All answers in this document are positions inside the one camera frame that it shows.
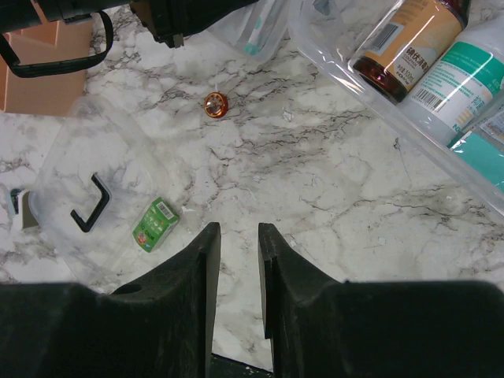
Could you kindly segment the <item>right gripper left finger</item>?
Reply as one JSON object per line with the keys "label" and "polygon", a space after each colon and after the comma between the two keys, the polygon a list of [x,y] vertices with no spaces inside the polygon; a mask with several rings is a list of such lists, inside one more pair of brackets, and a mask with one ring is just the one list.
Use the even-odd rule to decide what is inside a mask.
{"label": "right gripper left finger", "polygon": [[1,287],[4,377],[207,377],[221,228],[100,294],[79,283]]}

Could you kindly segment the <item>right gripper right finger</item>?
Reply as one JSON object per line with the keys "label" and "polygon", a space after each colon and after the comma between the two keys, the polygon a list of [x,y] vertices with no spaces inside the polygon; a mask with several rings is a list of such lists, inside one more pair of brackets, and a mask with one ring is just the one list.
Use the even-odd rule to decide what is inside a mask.
{"label": "right gripper right finger", "polygon": [[277,377],[500,377],[503,293],[482,281],[341,283],[258,226]]}

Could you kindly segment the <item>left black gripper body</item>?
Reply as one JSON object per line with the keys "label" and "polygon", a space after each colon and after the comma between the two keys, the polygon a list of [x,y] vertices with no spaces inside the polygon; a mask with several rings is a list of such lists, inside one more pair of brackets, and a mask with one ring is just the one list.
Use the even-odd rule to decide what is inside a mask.
{"label": "left black gripper body", "polygon": [[130,9],[157,43],[183,46],[183,38],[198,34],[228,14],[254,4],[254,0],[144,0],[131,1]]}

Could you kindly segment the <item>clear plastic tray insert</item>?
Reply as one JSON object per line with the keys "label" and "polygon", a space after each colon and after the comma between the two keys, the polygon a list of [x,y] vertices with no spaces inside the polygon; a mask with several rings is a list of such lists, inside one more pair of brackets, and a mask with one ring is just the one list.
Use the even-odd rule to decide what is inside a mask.
{"label": "clear plastic tray insert", "polygon": [[266,63],[287,30],[289,1],[257,1],[228,14],[207,31],[226,47],[251,60]]}

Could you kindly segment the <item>small copper tin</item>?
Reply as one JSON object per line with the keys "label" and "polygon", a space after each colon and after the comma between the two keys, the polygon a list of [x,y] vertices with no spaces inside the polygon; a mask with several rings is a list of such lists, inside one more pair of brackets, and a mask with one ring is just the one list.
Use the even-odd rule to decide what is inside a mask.
{"label": "small copper tin", "polygon": [[208,117],[222,118],[228,111],[228,98],[220,92],[212,92],[206,96],[204,110]]}

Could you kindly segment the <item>green small medicine box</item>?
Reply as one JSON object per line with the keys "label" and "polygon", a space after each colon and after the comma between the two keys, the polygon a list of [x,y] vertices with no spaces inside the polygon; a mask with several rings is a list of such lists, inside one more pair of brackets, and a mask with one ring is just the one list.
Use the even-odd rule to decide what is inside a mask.
{"label": "green small medicine box", "polygon": [[178,224],[180,217],[162,198],[149,205],[132,232],[138,246],[147,253],[156,250]]}

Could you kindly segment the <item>brown medicine bottle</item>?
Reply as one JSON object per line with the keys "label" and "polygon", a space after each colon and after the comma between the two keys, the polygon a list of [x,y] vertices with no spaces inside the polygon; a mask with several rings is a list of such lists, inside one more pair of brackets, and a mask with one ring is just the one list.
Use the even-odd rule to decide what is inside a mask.
{"label": "brown medicine bottle", "polygon": [[353,69],[400,103],[469,22],[470,1],[404,1]]}

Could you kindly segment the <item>clear first aid box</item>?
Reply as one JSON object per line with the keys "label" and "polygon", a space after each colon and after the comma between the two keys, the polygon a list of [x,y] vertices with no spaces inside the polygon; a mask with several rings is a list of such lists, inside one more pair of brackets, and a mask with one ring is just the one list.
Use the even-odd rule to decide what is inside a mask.
{"label": "clear first aid box", "polygon": [[474,162],[450,151],[421,130],[418,120],[404,114],[400,102],[354,69],[367,49],[398,12],[400,1],[293,1],[287,25],[294,44],[320,73],[369,107],[385,124],[412,143],[435,165],[489,209],[503,213],[503,191]]}

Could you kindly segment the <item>white green-label bottle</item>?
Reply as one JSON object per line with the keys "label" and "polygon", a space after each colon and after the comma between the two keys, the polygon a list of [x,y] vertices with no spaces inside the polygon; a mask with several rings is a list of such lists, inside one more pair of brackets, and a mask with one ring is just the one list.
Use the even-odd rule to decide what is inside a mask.
{"label": "white green-label bottle", "polygon": [[448,146],[503,89],[503,13],[465,29],[399,104]]}

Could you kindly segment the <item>teal white swab packet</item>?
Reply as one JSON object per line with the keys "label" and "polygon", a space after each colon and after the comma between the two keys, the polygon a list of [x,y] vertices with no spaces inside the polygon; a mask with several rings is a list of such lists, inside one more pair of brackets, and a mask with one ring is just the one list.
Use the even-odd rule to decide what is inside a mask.
{"label": "teal white swab packet", "polygon": [[275,24],[277,13],[276,1],[263,1],[258,14],[258,19],[250,34],[244,52],[250,56],[258,54],[265,45],[266,40]]}

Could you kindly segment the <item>teal bandage packet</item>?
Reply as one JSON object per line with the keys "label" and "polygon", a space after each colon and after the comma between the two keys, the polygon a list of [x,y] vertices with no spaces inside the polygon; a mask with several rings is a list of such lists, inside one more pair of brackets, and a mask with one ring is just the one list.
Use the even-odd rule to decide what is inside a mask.
{"label": "teal bandage packet", "polygon": [[483,119],[451,148],[496,187],[503,187],[503,111]]}

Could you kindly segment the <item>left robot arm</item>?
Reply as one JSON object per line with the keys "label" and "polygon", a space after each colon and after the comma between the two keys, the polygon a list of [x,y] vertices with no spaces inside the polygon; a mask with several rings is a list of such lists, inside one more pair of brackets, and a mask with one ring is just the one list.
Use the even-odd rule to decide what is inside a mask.
{"label": "left robot arm", "polygon": [[48,0],[2,1],[1,33],[38,26],[48,21],[76,21],[92,13],[128,5],[158,43],[170,48],[183,45],[185,37],[198,34],[228,14],[254,4],[253,0]]}

